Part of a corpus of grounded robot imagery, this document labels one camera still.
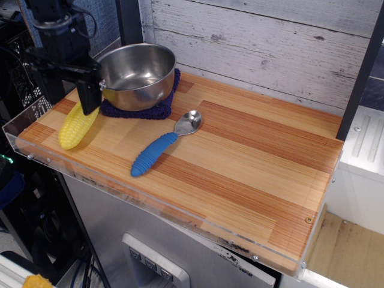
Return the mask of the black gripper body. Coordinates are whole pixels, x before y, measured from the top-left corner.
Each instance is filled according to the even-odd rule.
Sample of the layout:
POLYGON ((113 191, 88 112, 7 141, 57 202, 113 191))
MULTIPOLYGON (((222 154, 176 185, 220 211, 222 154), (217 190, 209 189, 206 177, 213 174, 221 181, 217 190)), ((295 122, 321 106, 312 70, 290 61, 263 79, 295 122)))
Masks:
POLYGON ((28 49, 32 72, 38 83, 101 81, 100 64, 93 60, 86 21, 83 17, 34 19, 41 46, 28 49))

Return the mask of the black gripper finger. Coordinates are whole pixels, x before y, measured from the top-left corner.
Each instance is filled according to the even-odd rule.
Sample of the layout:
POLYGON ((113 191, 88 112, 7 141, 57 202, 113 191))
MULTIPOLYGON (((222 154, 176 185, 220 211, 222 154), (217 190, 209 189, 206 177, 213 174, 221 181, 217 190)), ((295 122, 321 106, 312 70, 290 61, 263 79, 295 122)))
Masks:
POLYGON ((63 82, 51 73, 35 72, 35 79, 50 104, 56 104, 65 97, 63 82))
POLYGON ((76 87, 83 114, 88 116, 101 105, 105 80, 102 77, 81 77, 76 87))

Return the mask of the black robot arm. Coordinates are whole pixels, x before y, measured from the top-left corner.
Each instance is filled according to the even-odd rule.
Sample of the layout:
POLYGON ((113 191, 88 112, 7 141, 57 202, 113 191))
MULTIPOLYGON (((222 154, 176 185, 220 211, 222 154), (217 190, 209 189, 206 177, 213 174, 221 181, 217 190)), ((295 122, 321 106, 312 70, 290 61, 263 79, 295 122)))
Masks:
POLYGON ((91 50, 85 15, 72 1, 27 1, 41 47, 27 49, 35 80, 47 101, 54 105, 66 93, 64 82, 75 84, 84 115, 101 104, 104 80, 101 65, 91 50))

